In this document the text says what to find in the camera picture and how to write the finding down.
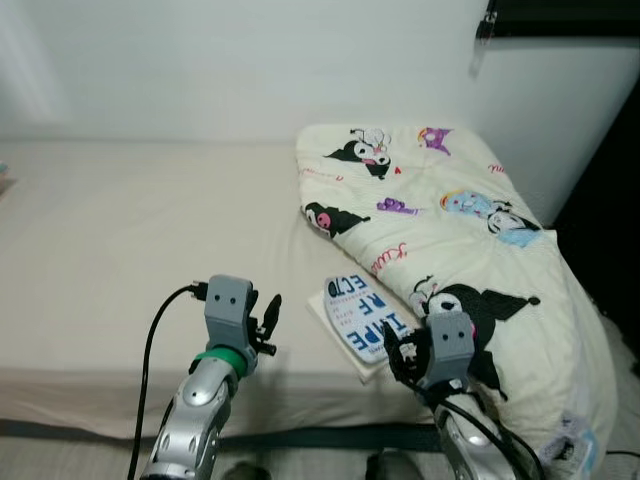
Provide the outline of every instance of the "dark bed edge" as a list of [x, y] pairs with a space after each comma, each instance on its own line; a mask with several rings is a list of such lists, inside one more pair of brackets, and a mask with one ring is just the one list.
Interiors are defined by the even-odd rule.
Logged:
[[[0, 419], [0, 437], [38, 438], [100, 442], [130, 448], [132, 441], [106, 437], [79, 428], [55, 427], [32, 422]], [[154, 438], [143, 439], [151, 447]], [[259, 435], [223, 437], [223, 449], [276, 449], [276, 448], [340, 448], [381, 450], [397, 448], [420, 452], [442, 452], [434, 425], [374, 424], [354, 427], [308, 427], [284, 432]]]

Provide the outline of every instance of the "floor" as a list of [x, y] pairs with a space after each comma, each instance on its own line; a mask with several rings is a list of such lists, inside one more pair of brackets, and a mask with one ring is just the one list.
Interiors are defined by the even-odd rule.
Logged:
[[[620, 407], [609, 449], [640, 451], [640, 379], [629, 372], [633, 362], [614, 324], [605, 319], [618, 375]], [[372, 452], [360, 450], [291, 449], [262, 454], [223, 452], [212, 478], [220, 479], [237, 462], [247, 460], [266, 467], [275, 480], [364, 479], [366, 460]], [[410, 454], [425, 479], [453, 478], [441, 454]], [[146, 461], [141, 455], [140, 470]], [[117, 446], [89, 442], [0, 437], [0, 479], [68, 480], [126, 478], [129, 451]], [[631, 480], [640, 472], [640, 460], [609, 457], [595, 476], [597, 480]]]

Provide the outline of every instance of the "bed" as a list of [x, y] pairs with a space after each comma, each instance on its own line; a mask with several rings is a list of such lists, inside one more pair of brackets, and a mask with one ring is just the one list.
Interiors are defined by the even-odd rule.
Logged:
[[[431, 421], [388, 371], [362, 385], [306, 309], [327, 277], [376, 280], [301, 215], [293, 147], [5, 142], [0, 161], [15, 179], [0, 199], [0, 418], [130, 437], [156, 309], [193, 279], [225, 273], [253, 281], [256, 312], [275, 293], [283, 307], [278, 354], [243, 382], [224, 435]], [[303, 170], [300, 178], [315, 175]], [[600, 321], [562, 269], [590, 378], [615, 391]], [[415, 318], [388, 293], [403, 318]], [[206, 339], [195, 300], [163, 318], [146, 435]], [[615, 395], [593, 408], [593, 428], [607, 438]]]

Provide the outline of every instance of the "beige bed sheet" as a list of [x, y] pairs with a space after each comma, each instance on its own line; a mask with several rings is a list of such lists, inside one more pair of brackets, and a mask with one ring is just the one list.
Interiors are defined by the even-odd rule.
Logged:
[[[225, 435], [430, 420], [388, 371], [363, 386], [305, 308], [326, 277], [367, 274], [300, 214], [293, 147], [1, 143], [0, 160], [16, 180], [0, 199], [0, 418], [131, 436], [157, 308], [225, 273], [254, 282], [260, 315], [284, 299], [278, 354], [242, 382]], [[203, 304], [175, 302], [146, 434], [206, 341]]]

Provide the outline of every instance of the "cartoon print blanket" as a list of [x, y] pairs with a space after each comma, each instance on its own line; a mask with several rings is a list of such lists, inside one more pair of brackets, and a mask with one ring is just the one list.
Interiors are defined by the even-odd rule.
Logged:
[[599, 393], [580, 380], [586, 353], [555, 232], [540, 227], [476, 135], [313, 126], [297, 159], [311, 225], [418, 318], [469, 314], [470, 374], [507, 427], [541, 449], [564, 411], [594, 421]]

